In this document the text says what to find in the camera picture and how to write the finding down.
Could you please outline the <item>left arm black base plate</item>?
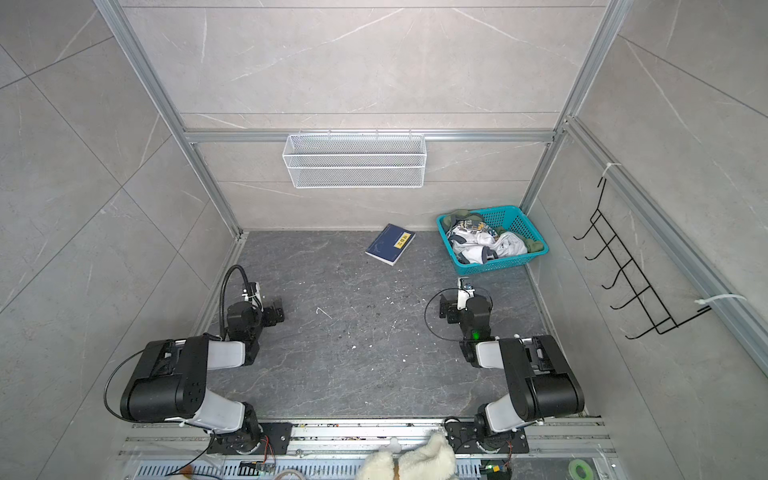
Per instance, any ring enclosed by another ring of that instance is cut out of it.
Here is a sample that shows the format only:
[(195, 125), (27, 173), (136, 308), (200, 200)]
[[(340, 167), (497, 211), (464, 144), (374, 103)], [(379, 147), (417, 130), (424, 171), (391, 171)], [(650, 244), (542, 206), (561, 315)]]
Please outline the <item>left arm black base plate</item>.
[(290, 422), (260, 423), (252, 428), (245, 425), (236, 432), (215, 434), (208, 454), (258, 455), (287, 453), (293, 424)]

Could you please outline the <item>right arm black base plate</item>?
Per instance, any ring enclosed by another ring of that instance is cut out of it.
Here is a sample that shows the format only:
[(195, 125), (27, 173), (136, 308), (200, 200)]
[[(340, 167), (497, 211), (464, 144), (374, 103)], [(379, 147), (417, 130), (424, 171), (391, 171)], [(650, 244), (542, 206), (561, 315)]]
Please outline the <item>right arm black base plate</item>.
[(523, 430), (486, 435), (473, 422), (449, 417), (443, 421), (447, 440), (456, 454), (527, 454), (530, 452)]

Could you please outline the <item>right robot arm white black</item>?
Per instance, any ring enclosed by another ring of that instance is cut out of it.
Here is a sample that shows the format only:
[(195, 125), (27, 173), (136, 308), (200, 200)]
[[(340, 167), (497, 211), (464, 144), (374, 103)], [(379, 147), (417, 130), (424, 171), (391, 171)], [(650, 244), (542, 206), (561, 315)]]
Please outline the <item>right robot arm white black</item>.
[(584, 411), (583, 389), (553, 336), (495, 336), (490, 327), (492, 298), (463, 284), (450, 291), (456, 294), (454, 300), (445, 296), (449, 289), (442, 289), (427, 301), (427, 330), (434, 331), (428, 313), (437, 302), (438, 317), (461, 330), (462, 337), (453, 342), (465, 361), (477, 369), (503, 372), (507, 388), (501, 398), (481, 405), (470, 423), (447, 422), (444, 429), (456, 453), (526, 453), (527, 426)]

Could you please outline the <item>white tank top navy trim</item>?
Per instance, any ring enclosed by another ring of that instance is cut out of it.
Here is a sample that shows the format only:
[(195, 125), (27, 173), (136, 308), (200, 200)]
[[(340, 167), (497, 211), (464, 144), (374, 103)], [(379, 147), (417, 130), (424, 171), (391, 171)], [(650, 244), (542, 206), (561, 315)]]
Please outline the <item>white tank top navy trim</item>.
[(515, 233), (497, 233), (485, 222), (462, 220), (448, 232), (451, 249), (461, 264), (486, 264), (489, 261), (525, 255), (525, 240)]

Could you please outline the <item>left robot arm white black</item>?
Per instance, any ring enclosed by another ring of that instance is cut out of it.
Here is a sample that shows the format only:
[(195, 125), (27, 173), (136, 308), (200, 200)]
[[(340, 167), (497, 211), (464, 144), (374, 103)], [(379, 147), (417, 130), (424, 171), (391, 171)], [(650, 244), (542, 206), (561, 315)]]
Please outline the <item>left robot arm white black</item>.
[(284, 321), (280, 300), (266, 305), (260, 286), (245, 269), (230, 266), (219, 290), (219, 332), (147, 343), (131, 357), (136, 366), (122, 392), (119, 409), (109, 405), (107, 381), (102, 400), (113, 417), (131, 424), (178, 423), (208, 433), (211, 453), (271, 453), (268, 434), (255, 408), (227, 399), (207, 387), (211, 371), (252, 365), (263, 330)]

